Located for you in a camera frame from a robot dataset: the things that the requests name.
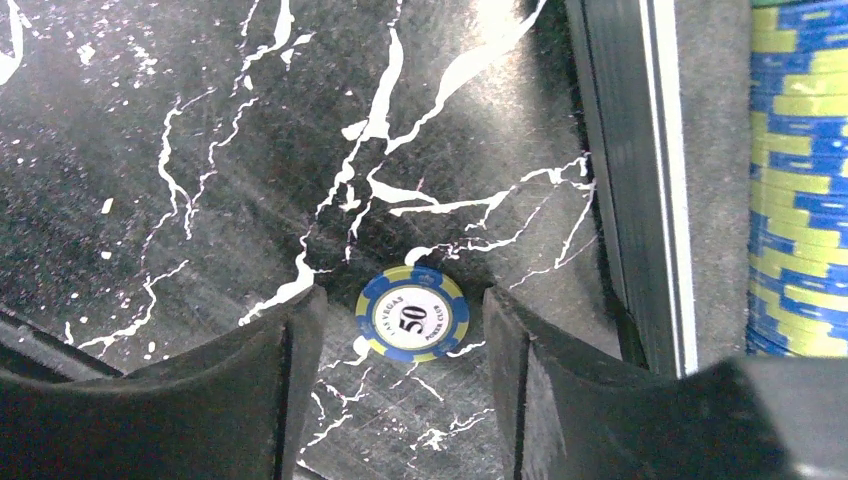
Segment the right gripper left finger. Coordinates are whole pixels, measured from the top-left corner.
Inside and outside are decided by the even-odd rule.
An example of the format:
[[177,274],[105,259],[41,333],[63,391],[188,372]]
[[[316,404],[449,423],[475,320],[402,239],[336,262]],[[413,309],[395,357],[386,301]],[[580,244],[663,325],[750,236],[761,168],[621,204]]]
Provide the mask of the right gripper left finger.
[[322,353],[314,286],[123,373],[1,312],[5,479],[290,479]]

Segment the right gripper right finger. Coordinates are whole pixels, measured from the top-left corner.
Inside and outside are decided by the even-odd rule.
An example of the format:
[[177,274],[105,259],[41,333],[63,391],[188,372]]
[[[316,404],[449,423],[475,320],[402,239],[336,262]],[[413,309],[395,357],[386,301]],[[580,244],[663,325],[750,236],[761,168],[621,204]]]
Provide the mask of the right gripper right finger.
[[509,479],[843,479],[847,362],[732,357],[671,379],[482,303]]

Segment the black poker set case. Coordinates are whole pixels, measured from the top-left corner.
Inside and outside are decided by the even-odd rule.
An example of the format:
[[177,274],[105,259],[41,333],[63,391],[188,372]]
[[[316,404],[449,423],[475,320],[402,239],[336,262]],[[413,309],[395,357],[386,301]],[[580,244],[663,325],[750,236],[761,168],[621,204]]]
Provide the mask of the black poker set case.
[[623,358],[664,377],[749,353],[756,1],[569,1]]

